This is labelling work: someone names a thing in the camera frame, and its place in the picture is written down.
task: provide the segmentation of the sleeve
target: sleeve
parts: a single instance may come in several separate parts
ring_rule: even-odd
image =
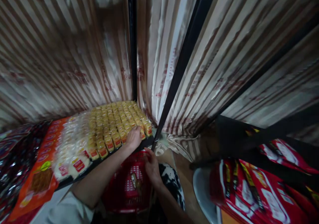
[[[93,214],[94,210],[88,208],[79,201],[72,192],[69,192],[57,206],[50,210],[45,224],[90,224],[93,219]]]

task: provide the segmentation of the beige curtain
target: beige curtain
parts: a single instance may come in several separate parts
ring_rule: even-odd
[[[137,1],[138,102],[158,124],[196,0]],[[193,134],[317,1],[214,0],[163,131]],[[0,15],[2,130],[132,99],[127,0],[0,0]],[[317,40],[315,28],[223,115],[267,127],[317,102]],[[316,143],[316,131],[295,136]],[[196,145],[185,148],[192,159]]]
[[[123,0],[0,0],[0,16],[3,130],[132,98]]]

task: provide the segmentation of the shopping basket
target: shopping basket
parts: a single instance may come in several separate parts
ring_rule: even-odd
[[[148,209],[151,183],[145,171],[144,153],[143,150],[131,154],[113,175],[102,195],[106,211],[133,213]],[[141,183],[140,192],[133,186],[132,173],[135,173],[137,180]]]

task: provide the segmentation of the hand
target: hand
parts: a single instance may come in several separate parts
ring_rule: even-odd
[[[163,185],[162,178],[160,177],[159,163],[155,154],[149,148],[144,148],[146,154],[144,154],[145,170],[150,178],[150,181],[155,189],[160,188]]]
[[[126,146],[131,147],[134,151],[141,141],[141,126],[134,126],[126,137]]]

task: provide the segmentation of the orange snack package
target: orange snack package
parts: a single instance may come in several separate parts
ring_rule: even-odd
[[[52,162],[58,138],[63,130],[63,124],[68,118],[53,121],[51,126],[58,126],[55,133],[47,133],[38,152],[38,159],[29,177],[23,184],[18,201],[9,217],[13,221],[51,200],[58,182],[52,171]]]

